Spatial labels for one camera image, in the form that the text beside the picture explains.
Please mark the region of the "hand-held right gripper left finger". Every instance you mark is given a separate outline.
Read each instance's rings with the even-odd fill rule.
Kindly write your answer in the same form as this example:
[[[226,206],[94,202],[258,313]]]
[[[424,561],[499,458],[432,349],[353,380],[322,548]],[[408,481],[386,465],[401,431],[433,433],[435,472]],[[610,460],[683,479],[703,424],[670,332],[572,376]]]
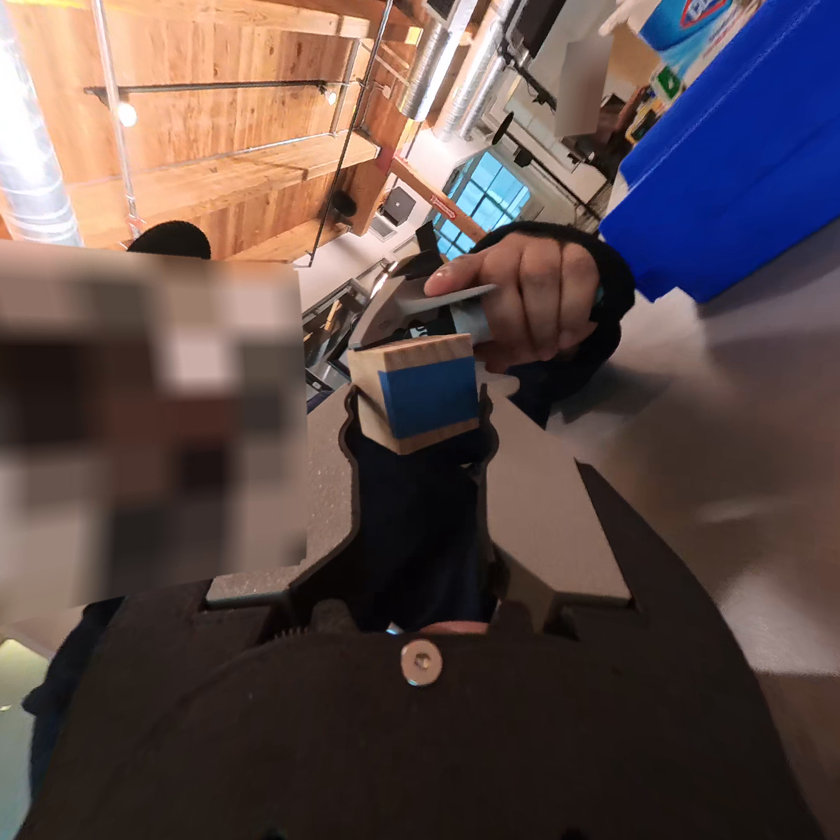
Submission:
[[[346,445],[354,392],[341,386],[308,415],[307,553],[296,565],[215,579],[206,604],[292,604],[347,549],[360,527],[358,466]]]

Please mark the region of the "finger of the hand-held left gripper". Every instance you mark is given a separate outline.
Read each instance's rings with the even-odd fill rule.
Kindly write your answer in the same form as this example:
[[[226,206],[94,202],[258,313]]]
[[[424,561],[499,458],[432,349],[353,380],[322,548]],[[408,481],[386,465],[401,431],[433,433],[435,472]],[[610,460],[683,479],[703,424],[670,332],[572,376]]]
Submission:
[[[390,340],[415,322],[435,319],[435,305],[424,283],[435,271],[435,258],[404,258],[389,264],[374,282],[371,299],[350,336],[350,349],[364,349]]]

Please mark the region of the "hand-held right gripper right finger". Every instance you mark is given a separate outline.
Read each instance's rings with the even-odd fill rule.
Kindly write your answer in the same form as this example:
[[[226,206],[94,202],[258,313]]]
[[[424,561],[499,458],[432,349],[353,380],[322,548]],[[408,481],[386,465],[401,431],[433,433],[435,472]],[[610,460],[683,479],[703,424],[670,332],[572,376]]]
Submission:
[[[571,451],[489,391],[497,449],[486,468],[487,530],[504,563],[504,598],[536,629],[566,606],[624,608],[632,596]]]

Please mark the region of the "wooden cube with blue stripe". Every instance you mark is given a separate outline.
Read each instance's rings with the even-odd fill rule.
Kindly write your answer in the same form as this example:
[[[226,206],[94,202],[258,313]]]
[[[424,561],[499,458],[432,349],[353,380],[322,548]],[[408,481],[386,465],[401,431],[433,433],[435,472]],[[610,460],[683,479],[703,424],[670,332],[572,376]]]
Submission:
[[[353,350],[348,362],[362,435],[397,455],[480,425],[476,361],[467,333]]]

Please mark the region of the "blue plastic bin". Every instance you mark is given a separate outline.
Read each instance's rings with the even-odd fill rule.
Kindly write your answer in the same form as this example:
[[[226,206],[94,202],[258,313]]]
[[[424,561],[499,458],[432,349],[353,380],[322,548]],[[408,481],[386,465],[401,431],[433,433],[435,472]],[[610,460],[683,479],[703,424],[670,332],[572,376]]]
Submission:
[[[839,215],[839,2],[764,3],[624,160],[601,234],[706,302]]]

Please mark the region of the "person's left hand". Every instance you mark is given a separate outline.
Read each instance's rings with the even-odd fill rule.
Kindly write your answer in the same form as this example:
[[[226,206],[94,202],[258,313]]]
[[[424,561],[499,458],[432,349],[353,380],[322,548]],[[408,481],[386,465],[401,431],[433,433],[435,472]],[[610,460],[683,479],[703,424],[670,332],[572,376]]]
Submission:
[[[490,341],[476,357],[490,373],[550,361],[569,353],[595,330],[592,308],[600,285],[593,257],[576,244],[510,234],[473,255],[450,261],[430,276],[428,297],[493,286],[482,298]]]

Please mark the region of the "person's navy clothed torso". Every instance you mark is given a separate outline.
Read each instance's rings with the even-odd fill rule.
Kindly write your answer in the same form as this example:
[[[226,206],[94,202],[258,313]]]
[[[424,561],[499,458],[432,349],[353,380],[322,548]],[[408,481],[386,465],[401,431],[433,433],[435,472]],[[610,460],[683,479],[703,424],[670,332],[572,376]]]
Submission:
[[[466,468],[487,453],[481,432],[397,455],[354,423],[345,444],[358,467],[360,529],[349,547],[353,571],[334,597],[349,607],[357,627],[377,633],[395,623],[415,632],[436,623],[488,622],[495,601],[480,581],[477,485]],[[123,601],[119,596],[86,605],[42,684],[24,699],[34,719],[31,804],[43,787],[81,678]]]

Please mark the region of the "white disinfectant wipes canister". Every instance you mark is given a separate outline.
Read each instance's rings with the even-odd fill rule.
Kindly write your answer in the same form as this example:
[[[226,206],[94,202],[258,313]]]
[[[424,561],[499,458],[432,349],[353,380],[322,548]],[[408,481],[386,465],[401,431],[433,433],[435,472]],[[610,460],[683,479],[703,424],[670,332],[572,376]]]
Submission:
[[[661,61],[683,80],[712,40],[730,22],[733,1],[662,1],[638,31]]]

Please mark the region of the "silver ventilation duct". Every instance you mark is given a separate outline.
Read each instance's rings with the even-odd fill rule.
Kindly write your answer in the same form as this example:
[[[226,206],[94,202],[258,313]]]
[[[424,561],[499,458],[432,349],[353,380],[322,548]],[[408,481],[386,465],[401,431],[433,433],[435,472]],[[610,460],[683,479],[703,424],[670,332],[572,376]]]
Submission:
[[[426,120],[475,5],[472,1],[423,2],[426,22],[396,105],[407,119]]]
[[[436,139],[446,143],[455,137],[466,137],[466,115],[476,99],[480,83],[495,58],[499,56],[502,37],[511,14],[519,1],[491,1],[473,36],[469,51],[462,62],[454,84],[433,127]]]
[[[1,205],[12,239],[83,246],[35,84],[5,2],[1,2]]]

